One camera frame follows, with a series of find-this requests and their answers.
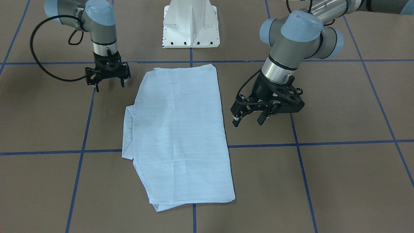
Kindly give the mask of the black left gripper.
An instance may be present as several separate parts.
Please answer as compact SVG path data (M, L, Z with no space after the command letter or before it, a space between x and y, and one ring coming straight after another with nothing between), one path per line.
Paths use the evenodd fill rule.
M246 97L241 90L253 79L255 82L251 94ZM232 112L234 127L238 127L242 118L253 112L260 112L257 123L263 123L272 115L297 113L305 106L301 98L303 90L295 88L292 84L295 76L287 75L286 84L276 84L268 80L263 72L255 72L238 90L235 102L230 111Z

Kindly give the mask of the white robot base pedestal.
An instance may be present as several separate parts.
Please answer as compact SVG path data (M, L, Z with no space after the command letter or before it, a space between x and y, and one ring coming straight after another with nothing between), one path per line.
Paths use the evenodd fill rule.
M216 48L217 8L209 0L172 0L164 7L163 48Z

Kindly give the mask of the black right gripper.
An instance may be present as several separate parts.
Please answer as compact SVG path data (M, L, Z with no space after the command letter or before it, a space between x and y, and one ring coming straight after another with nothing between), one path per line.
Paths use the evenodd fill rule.
M94 86L95 93L99 93L99 83L104 79L119 78L121 87L125 87L125 81L131 78L130 68L127 62L121 60L120 53L112 53L107 50L107 55L102 56L93 53L95 68L85 68L86 82Z

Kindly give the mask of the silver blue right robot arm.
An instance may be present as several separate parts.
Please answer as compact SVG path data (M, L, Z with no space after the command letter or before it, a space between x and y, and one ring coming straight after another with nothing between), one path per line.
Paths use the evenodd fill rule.
M104 79L119 78L122 87L131 77L130 68L121 60L116 34L115 9L107 0L46 0L48 20L88 32L92 42L95 67L85 68L88 85L99 89Z

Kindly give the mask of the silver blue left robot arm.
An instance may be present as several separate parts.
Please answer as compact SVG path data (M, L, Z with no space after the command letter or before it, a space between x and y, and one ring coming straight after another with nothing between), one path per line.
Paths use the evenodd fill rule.
M335 19L356 11L413 15L412 0L322 0L308 8L291 11L283 19L267 19L260 39L272 47L263 67L253 74L252 92L236 94L231 107L233 125L260 112L262 125L271 115L297 113L304 107L303 90L295 88L294 73L304 59L328 59L343 49L343 34L329 26Z

